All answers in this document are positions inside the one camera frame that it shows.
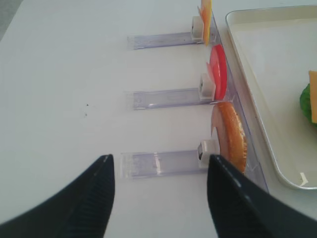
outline tomato slice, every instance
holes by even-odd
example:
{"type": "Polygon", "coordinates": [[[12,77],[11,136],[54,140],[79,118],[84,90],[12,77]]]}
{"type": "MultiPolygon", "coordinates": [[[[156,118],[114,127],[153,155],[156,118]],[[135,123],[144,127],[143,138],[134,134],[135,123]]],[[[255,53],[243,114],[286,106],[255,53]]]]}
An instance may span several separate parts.
{"type": "Polygon", "coordinates": [[[219,96],[220,96],[221,81],[220,81],[219,78],[215,78],[215,77],[213,76],[211,66],[210,66],[208,63],[206,63],[206,65],[207,65],[207,71],[208,71],[209,78],[210,78],[212,81],[214,81],[214,83],[215,83],[215,85],[216,85],[216,90],[215,90],[215,92],[214,92],[214,98],[215,98],[215,100],[217,100],[216,97],[219,98],[219,96]]]}
{"type": "Polygon", "coordinates": [[[209,65],[211,67],[215,83],[220,82],[219,84],[216,83],[216,92],[219,85],[219,93],[215,93],[214,98],[216,100],[222,100],[227,90],[227,64],[226,55],[222,45],[219,44],[212,48],[209,65]]]}

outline lettuce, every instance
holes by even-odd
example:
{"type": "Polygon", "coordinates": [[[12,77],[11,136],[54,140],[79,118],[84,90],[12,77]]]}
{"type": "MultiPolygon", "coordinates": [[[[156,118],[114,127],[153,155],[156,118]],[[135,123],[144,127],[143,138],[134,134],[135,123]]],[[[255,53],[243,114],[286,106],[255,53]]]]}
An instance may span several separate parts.
{"type": "Polygon", "coordinates": [[[312,123],[312,108],[311,108],[311,85],[308,84],[307,87],[303,90],[300,97],[300,105],[303,111],[303,114],[307,119],[317,128],[316,123],[312,123]]]}

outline white clip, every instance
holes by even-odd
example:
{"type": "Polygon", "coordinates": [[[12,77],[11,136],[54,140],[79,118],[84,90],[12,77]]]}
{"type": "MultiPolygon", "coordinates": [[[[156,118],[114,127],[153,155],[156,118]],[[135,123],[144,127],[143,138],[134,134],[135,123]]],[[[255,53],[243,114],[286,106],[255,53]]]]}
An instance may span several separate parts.
{"type": "Polygon", "coordinates": [[[216,85],[214,79],[210,79],[208,74],[203,73],[199,84],[199,98],[200,100],[214,100],[216,85]]]}
{"type": "Polygon", "coordinates": [[[191,37],[192,40],[203,40],[204,22],[200,16],[193,16],[191,37]]]}
{"type": "Polygon", "coordinates": [[[217,129],[214,127],[210,140],[203,140],[198,146],[199,168],[208,168],[211,154],[220,154],[217,129]]]}

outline cheese slice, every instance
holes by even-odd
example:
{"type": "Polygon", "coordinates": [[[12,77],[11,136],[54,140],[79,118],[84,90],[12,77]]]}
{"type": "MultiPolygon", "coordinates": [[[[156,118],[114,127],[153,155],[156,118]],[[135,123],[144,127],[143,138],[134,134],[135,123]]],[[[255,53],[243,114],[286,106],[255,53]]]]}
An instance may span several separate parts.
{"type": "Polygon", "coordinates": [[[311,84],[312,122],[317,123],[317,72],[309,71],[309,78],[311,84]]]}

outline white table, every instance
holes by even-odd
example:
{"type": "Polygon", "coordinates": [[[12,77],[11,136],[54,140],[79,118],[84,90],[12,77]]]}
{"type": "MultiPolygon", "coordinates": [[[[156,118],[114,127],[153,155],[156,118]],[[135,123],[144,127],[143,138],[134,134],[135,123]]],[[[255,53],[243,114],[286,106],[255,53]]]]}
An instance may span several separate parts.
{"type": "MultiPolygon", "coordinates": [[[[211,107],[127,109],[125,93],[196,87],[203,46],[127,51],[126,36],[189,31],[200,1],[24,0],[0,42],[0,223],[43,202],[112,153],[195,149],[211,107]]],[[[239,93],[245,91],[225,15],[317,0],[214,0],[239,93]]],[[[317,192],[291,190],[273,171],[243,99],[270,193],[317,218],[317,192]]],[[[117,179],[106,237],[216,237],[206,175],[117,179]]]]}

